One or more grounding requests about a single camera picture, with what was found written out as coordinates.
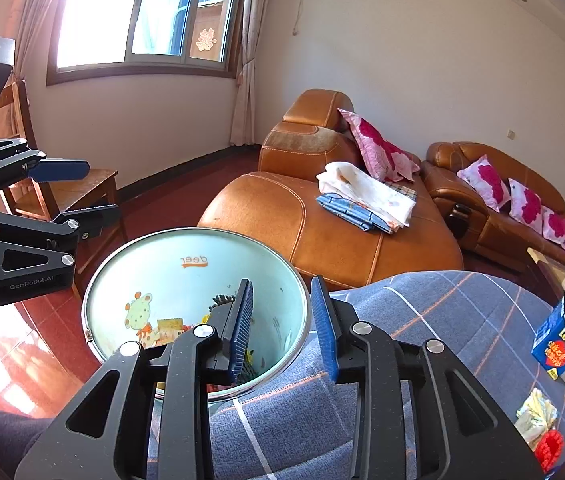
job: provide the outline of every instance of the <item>wall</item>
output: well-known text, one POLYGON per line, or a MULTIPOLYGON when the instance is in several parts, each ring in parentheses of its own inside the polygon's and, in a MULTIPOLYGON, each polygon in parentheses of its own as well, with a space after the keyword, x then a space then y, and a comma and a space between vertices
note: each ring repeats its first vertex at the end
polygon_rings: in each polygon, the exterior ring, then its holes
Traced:
MULTIPOLYGON (((0 0, 0 34, 11 1, 0 0)), ((47 87, 53 14, 24 69, 36 140, 49 156, 114 168, 121 187, 229 145, 232 79, 117 76, 47 87)))
POLYGON ((565 196, 565 43, 510 0, 272 0, 258 139, 307 88, 340 89, 400 147, 485 142, 565 196), (506 137, 508 129, 517 133, 506 137))

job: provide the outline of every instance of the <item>curtain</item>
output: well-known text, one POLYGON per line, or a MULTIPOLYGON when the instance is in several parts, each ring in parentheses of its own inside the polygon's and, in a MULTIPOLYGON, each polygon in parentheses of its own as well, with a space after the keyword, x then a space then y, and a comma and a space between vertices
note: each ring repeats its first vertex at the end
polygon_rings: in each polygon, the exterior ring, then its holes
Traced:
POLYGON ((245 0, 242 23, 242 70, 238 76, 231 144, 253 144, 256 138, 256 47, 269 0, 245 0))
POLYGON ((22 78, 24 64, 40 33, 53 0, 14 0, 6 22, 5 36, 16 40, 14 78, 22 78))

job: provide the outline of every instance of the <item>floor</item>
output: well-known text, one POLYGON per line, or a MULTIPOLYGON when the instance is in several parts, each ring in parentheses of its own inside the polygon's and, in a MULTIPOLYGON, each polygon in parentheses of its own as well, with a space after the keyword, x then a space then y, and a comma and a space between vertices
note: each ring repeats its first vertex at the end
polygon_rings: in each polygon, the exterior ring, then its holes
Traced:
MULTIPOLYGON (((129 238, 196 225, 217 193, 241 174, 255 171, 257 164, 256 150, 234 153, 123 203, 129 238)), ((101 259, 122 244, 121 238, 114 239, 101 259)), ((89 243, 81 250, 84 256, 89 243)), ((465 258, 467 269, 515 279, 487 260, 471 254, 465 258)), ((98 367, 85 344, 81 303, 71 291, 0 307, 0 409, 54 416, 98 367)))

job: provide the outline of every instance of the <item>window sill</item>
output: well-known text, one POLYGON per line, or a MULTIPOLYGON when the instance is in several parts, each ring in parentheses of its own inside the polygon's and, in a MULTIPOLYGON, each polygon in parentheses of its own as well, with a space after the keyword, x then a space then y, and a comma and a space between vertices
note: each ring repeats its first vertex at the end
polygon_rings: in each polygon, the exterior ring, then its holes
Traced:
POLYGON ((49 66, 47 70, 47 86, 67 83, 70 81, 80 81, 83 79, 93 79, 96 77, 149 74, 202 75, 208 77, 235 79, 236 68, 234 67, 229 70, 214 70, 212 68, 204 68, 200 66, 158 65, 146 63, 133 64, 128 62, 69 69, 56 69, 56 67, 49 66))

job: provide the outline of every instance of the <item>floral pillow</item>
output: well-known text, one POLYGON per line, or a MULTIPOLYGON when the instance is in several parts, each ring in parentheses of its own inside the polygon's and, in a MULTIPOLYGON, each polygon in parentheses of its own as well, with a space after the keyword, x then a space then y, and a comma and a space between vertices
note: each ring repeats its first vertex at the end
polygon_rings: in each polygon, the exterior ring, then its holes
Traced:
POLYGON ((457 176, 475 189, 485 204, 498 213, 500 208, 511 199, 507 187, 486 155, 481 156, 468 168, 458 171, 457 176))
POLYGON ((565 250, 565 218, 542 206, 542 235, 565 250))
POLYGON ((511 212, 509 216, 528 225, 542 236, 542 202, 540 197, 517 180, 509 179, 511 186, 511 212))
POLYGON ((420 166, 406 152, 385 140, 371 123, 358 114, 340 108, 338 111, 349 123, 367 171, 373 178, 380 182, 398 182, 403 178, 413 182, 413 174, 420 171, 420 166))

